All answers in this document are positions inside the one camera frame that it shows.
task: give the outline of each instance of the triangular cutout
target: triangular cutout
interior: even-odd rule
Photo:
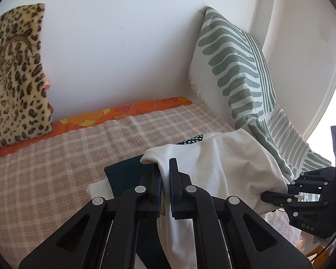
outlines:
[[[74,226],[72,226],[67,233],[59,238],[56,246],[65,249],[70,253],[74,253],[77,245],[80,243],[84,229],[90,219],[89,215],[84,215]]]
[[[246,228],[252,238],[255,249],[263,252],[277,244],[277,240],[261,227],[250,215],[243,215]]]

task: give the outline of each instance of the striped fabric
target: striped fabric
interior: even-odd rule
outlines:
[[[217,115],[235,129],[245,129],[274,156],[289,181],[303,171],[330,166],[310,150],[276,104],[257,40],[211,7],[206,9],[190,79],[193,89]]]

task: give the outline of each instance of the black and white dotted fabric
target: black and white dotted fabric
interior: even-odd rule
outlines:
[[[180,142],[178,144],[191,144],[191,143],[201,142],[202,140],[203,140],[203,135],[201,134],[191,139],[187,139],[186,141]]]

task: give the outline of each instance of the black cable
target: black cable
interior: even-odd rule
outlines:
[[[326,251],[326,249],[327,249],[329,246],[331,246],[331,244],[333,243],[333,241],[334,241],[335,239],[336,239],[336,234],[335,234],[335,236],[332,238],[332,240],[327,244],[327,246],[324,247],[323,250],[322,250],[320,253],[318,253],[318,254],[311,260],[311,262],[314,261],[318,256],[320,256],[324,251]]]

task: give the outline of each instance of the dark green fabric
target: dark green fabric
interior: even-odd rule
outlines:
[[[139,162],[142,156],[105,167],[105,173],[114,197],[119,197],[124,191],[138,186],[142,175],[153,171],[154,164],[144,165]],[[140,220],[136,252],[147,269],[170,269],[159,241],[156,220]]]

